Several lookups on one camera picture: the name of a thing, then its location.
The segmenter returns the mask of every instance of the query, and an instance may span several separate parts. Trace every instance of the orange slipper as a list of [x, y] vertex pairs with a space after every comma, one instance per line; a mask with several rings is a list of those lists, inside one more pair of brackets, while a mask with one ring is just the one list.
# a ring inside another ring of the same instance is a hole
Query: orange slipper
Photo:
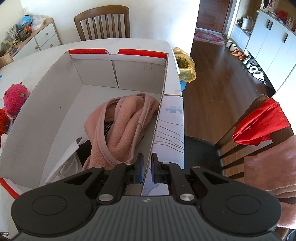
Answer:
[[243, 54], [242, 56], [239, 56], [239, 60], [243, 61], [247, 56]]
[[231, 52], [231, 54], [232, 54], [233, 56], [242, 56], [241, 51], [239, 51], [238, 49], [235, 50], [235, 51], [233, 51], [233, 52]]

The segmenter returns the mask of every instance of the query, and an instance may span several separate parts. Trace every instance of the brown towel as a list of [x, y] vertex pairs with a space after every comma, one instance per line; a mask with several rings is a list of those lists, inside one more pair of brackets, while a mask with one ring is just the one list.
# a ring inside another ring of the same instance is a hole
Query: brown towel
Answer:
[[[159, 108], [158, 101], [144, 93], [111, 99], [95, 109], [84, 124], [91, 142], [91, 156], [82, 170], [102, 165], [105, 169], [132, 161], [144, 128]], [[113, 124], [105, 140], [104, 123]]]
[[[255, 156], [244, 158], [245, 184], [276, 197], [296, 196], [296, 136]], [[282, 203], [279, 227], [296, 228], [296, 206]]]

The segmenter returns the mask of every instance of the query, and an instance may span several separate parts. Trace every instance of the doorway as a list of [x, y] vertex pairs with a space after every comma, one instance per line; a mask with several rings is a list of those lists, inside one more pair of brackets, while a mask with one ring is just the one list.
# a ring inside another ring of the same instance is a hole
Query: doorway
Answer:
[[200, 0], [196, 27], [224, 34], [232, 2], [233, 0]]

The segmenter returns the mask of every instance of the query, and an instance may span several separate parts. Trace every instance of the red cloth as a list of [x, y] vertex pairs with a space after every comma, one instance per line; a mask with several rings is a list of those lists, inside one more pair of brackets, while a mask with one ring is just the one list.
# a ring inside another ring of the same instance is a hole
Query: red cloth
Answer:
[[270, 133], [290, 125], [279, 103], [269, 98], [238, 124], [232, 138], [239, 144], [258, 146], [271, 140]]
[[4, 112], [4, 109], [0, 109], [0, 136], [6, 133], [6, 127], [9, 125], [9, 119]]

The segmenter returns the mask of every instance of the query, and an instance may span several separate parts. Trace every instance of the black chair seat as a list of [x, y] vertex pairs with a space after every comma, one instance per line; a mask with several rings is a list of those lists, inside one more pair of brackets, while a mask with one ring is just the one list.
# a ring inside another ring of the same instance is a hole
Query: black chair seat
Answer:
[[220, 151], [215, 144], [185, 136], [185, 170], [195, 165], [222, 174]]

